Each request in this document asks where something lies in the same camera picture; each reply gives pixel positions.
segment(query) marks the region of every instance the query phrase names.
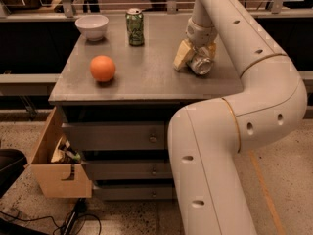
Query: orange line on floor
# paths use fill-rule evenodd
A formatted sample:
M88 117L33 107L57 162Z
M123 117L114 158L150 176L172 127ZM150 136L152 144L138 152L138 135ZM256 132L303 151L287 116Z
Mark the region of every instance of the orange line on floor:
M259 166L259 163L255 157L255 154L253 151L249 151L249 156L250 156L250 159L252 161L252 164L254 166L254 169L256 171L256 175L258 177L258 180L260 182L260 185L261 185L261 188L262 188L262 191L263 191L263 195L265 197L265 200L266 200L266 203L267 203L267 207L269 208L269 211L273 217L273 221L274 221L274 224L276 226L276 229L277 229L277 232L279 235L286 235L285 233L285 230L284 230L284 227L282 225L282 222L276 212L276 209L275 209L275 206L274 206L274 202L270 196L270 193L267 189L267 186L266 186L266 183L265 183L265 180L264 180L264 177L263 177L263 174L262 174L262 171L261 171L261 168Z

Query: can lid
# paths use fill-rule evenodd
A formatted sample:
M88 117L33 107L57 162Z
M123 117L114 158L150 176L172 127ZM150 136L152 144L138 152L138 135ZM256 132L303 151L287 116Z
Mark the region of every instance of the can lid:
M128 9L127 13L131 14L131 15L136 15L136 14L140 14L142 12L141 9L139 8L130 8Z

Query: table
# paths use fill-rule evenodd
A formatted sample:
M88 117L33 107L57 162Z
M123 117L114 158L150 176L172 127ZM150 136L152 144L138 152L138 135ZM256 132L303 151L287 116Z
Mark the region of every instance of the table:
M189 14L144 13L145 45L128 44L125 17L108 15L106 38L78 39L49 102L63 116L63 130L79 151L94 193L105 200L168 199L174 194L167 125L181 107L243 91L222 42L206 76L173 61L185 38ZM89 71L97 55L111 57L115 77L96 82Z

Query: black chair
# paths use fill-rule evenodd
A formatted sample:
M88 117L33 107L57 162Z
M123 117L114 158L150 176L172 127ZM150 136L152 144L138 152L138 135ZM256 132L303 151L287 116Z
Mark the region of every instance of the black chair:
M22 174L25 165L27 165L27 158L23 152L15 149L0 149L0 198ZM0 235L44 234L0 218Z

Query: gray tabletop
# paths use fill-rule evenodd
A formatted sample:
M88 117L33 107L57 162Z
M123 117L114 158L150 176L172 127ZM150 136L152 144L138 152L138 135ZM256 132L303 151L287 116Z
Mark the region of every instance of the gray tabletop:
M54 105L106 104L114 102L198 101L239 93L243 90L227 52L217 39L215 66L206 76L188 68L173 67L189 14L144 14L145 45L128 44L125 17L108 15L105 39L91 42L80 36L50 96ZM106 55L116 65L114 79L96 82L89 64Z

